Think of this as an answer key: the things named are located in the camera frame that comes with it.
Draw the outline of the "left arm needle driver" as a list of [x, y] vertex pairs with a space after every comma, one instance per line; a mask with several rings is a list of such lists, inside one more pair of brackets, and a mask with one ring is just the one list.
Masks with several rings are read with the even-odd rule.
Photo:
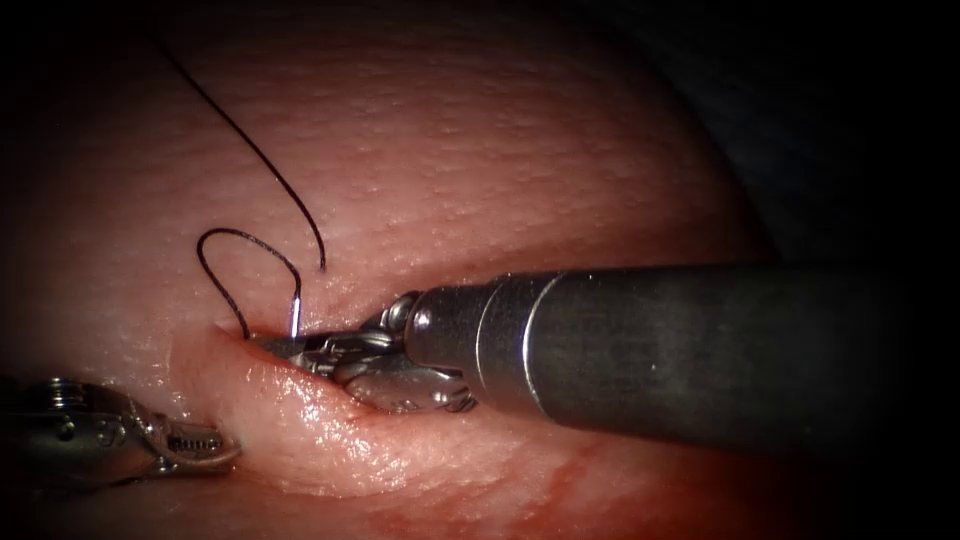
[[134, 419], [131, 400], [108, 388], [52, 378], [2, 401], [2, 462], [28, 484], [96, 489], [143, 479], [162, 459]]

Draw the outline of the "right arm needle driver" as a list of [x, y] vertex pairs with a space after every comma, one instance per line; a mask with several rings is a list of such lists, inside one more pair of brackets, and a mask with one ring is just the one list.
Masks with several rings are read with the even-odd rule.
[[325, 346], [330, 377], [357, 402], [388, 413], [471, 411], [477, 400], [460, 372], [415, 364], [407, 355], [403, 330], [418, 291], [393, 301], [349, 335]]

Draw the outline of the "left arm needle driver jaw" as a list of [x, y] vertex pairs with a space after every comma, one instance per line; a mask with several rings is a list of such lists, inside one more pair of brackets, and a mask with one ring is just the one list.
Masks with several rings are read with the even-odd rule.
[[225, 449], [220, 432], [210, 426], [178, 420], [164, 420], [158, 427], [162, 455], [216, 455]]
[[161, 448], [158, 473], [161, 476], [227, 474], [233, 470], [233, 461], [240, 453], [237, 446]]

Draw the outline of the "right arm needle driver jaw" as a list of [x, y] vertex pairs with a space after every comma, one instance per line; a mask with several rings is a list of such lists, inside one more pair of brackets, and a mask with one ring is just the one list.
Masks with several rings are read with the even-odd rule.
[[251, 343], [268, 353], [287, 360], [301, 355], [323, 354], [329, 334], [290, 336], [257, 336]]
[[304, 351], [294, 354], [289, 361], [310, 374], [332, 379], [339, 358], [322, 351]]

